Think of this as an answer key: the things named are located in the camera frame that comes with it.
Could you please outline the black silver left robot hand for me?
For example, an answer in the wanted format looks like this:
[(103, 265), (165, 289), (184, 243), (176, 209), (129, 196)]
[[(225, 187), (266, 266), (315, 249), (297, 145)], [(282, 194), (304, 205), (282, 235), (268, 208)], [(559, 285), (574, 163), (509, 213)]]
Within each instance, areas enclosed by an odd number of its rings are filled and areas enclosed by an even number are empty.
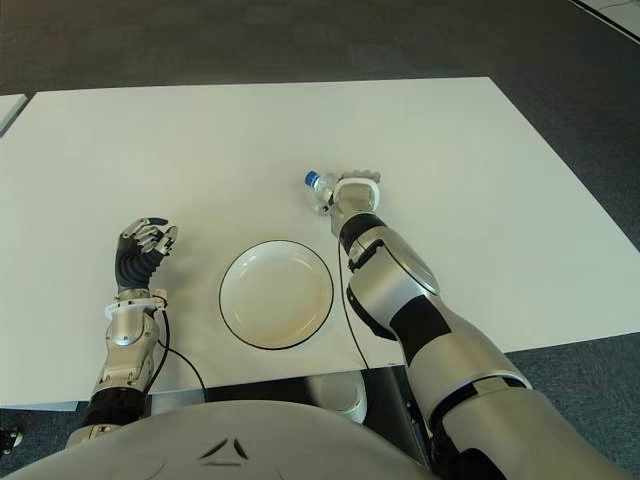
[(118, 292), (148, 289), (150, 280), (178, 237), (178, 227), (157, 217), (135, 220), (118, 237), (115, 279)]

